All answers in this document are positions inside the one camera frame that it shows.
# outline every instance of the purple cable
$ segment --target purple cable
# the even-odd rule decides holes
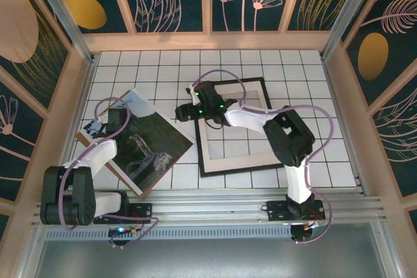
[[[305,163],[305,165],[304,165],[304,167],[305,167],[305,170],[304,170],[304,180],[306,181],[306,186],[307,186],[307,188],[313,193],[313,194],[315,194],[315,195],[317,195],[317,196],[319,196],[319,197],[322,197],[323,198],[323,200],[327,203],[327,205],[328,205],[328,211],[329,211],[329,217],[328,217],[328,223],[327,223],[327,226],[326,226],[326,228],[323,230],[323,232],[318,236],[318,237],[316,237],[316,238],[314,238],[314,239],[312,239],[312,240],[310,240],[310,241],[306,241],[306,242],[302,242],[303,244],[307,244],[307,243],[311,243],[311,242],[314,242],[314,241],[317,241],[318,239],[320,239],[321,237],[323,237],[325,234],[326,234],[326,232],[328,231],[328,229],[330,228],[330,225],[331,225],[331,223],[332,223],[332,221],[333,221],[333,208],[332,208],[332,205],[330,204],[330,201],[324,196],[324,195],[322,195],[322,194],[320,194],[320,193],[318,193],[317,191],[315,191],[313,188],[312,188],[312,186],[310,185],[310,182],[308,181],[308,172],[309,172],[309,163],[310,163],[310,161],[318,154],[318,153],[320,153],[320,151],[322,151],[322,150],[324,150],[324,148],[329,144],[329,142],[332,140],[332,138],[333,138],[333,134],[334,134],[334,123],[333,123],[333,119],[332,119],[332,117],[330,116],[330,114],[328,114],[327,113],[327,111],[325,111],[324,109],[322,109],[321,107],[317,107],[317,106],[315,106],[315,105],[307,105],[307,104],[305,104],[305,105],[293,105],[293,106],[291,106],[291,107],[284,107],[284,108],[282,108],[282,109],[278,109],[278,110],[262,110],[262,109],[252,109],[252,108],[250,108],[250,107],[246,107],[244,104],[243,104],[243,101],[245,100],[245,98],[246,98],[246,88],[245,88],[245,85],[243,84],[243,82],[242,82],[242,80],[239,78],[239,77],[237,77],[234,73],[232,73],[232,72],[230,72],[230,71],[227,71],[227,70],[211,70],[211,71],[208,71],[207,73],[204,73],[202,76],[200,76],[196,81],[194,81],[194,83],[192,84],[192,86],[194,87],[194,86],[196,86],[200,81],[201,81],[201,79],[203,78],[203,77],[205,77],[205,76],[207,76],[207,75],[209,75],[209,74],[211,74],[211,73],[214,73],[214,72],[224,72],[224,73],[227,73],[227,74],[229,74],[229,75],[231,75],[231,76],[233,76],[241,85],[242,85],[242,89],[243,89],[243,97],[239,100],[239,106],[243,109],[243,110],[245,110],[245,111],[248,111],[248,112],[252,112],[252,113],[259,113],[259,114],[266,114],[266,115],[276,115],[276,114],[279,114],[279,113],[282,113],[282,112],[287,112],[287,111],[290,111],[290,110],[294,110],[294,109],[313,109],[313,110],[316,110],[316,111],[318,111],[318,112],[321,112],[322,114],[324,114],[325,115],[325,117],[328,119],[328,121],[329,121],[329,123],[330,123],[330,133],[329,133],[329,136],[328,136],[328,138],[326,139],[326,141],[324,142],[324,144],[320,147],[320,148],[318,148],[315,152],[313,152],[307,159],[306,159],[306,163]]]
[[[98,106],[100,105],[100,104],[102,104],[103,102],[105,102],[105,101],[108,101],[108,100],[116,100],[116,101],[120,101],[120,102],[122,102],[125,106],[126,106],[126,110],[127,110],[127,117],[126,117],[126,120],[125,120],[125,122],[124,122],[124,124],[122,125],[122,127],[120,127],[120,129],[119,130],[117,130],[117,132],[115,132],[115,133],[112,133],[111,135],[109,135],[109,136],[107,136],[107,137],[105,137],[105,138],[103,138],[103,139],[101,139],[101,140],[99,140],[99,141],[97,141],[95,144],[93,144],[93,145],[91,145],[89,148],[87,148],[87,149],[85,149],[85,151],[84,152],[82,152],[79,156],[78,156],[78,158],[66,169],[66,171],[65,171],[65,173],[64,173],[64,176],[63,176],[63,179],[61,180],[61,185],[59,186],[59,194],[58,194],[58,215],[59,215],[59,222],[61,223],[61,226],[64,228],[64,229],[66,229],[67,231],[72,231],[72,230],[74,230],[75,228],[76,228],[76,226],[73,226],[72,228],[70,228],[70,227],[68,227],[68,225],[65,223],[65,218],[64,218],[64,209],[63,209],[63,199],[64,199],[64,187],[65,187],[65,182],[66,182],[66,179],[68,178],[68,176],[69,176],[69,174],[70,174],[70,172],[71,172],[71,170],[78,164],[78,163],[80,163],[81,162],[81,160],[92,150],[92,149],[94,149],[96,146],[98,146],[99,144],[101,144],[101,143],[103,143],[104,141],[107,141],[107,140],[109,140],[109,139],[111,139],[111,138],[113,138],[113,137],[115,137],[115,136],[117,136],[118,134],[120,134],[124,129],[125,129],[125,127],[127,126],[127,124],[129,123],[129,120],[130,120],[130,110],[129,110],[129,107],[128,107],[128,104],[127,104],[127,102],[126,101],[124,101],[123,99],[120,99],[120,98],[116,98],[116,97],[109,97],[109,98],[105,98],[105,99],[103,99],[103,100],[101,100],[100,102],[98,102],[97,103],[97,105],[96,105],[96,107],[95,107],[95,109],[94,109],[94,116],[95,116],[95,118],[97,119],[98,117],[97,117],[97,109],[98,109]]]
[[[155,221],[152,226],[150,226],[145,232],[143,232],[143,234],[141,234],[139,237],[137,237],[135,240],[129,241],[128,243],[120,246],[121,249],[125,248],[125,247],[130,247],[136,243],[138,243],[138,241],[140,241],[140,239],[142,239],[143,237],[145,237],[146,235],[148,235],[148,233],[156,226],[156,224],[158,224],[160,222],[159,218],[157,217],[125,217],[125,216],[118,216],[118,215],[112,215],[112,214],[105,214],[102,215],[102,217],[110,217],[110,218],[117,218],[117,219],[125,219],[127,221]],[[115,243],[113,241],[114,237],[116,237],[118,235],[117,232],[115,232],[111,237],[110,237],[110,243],[115,246]]]

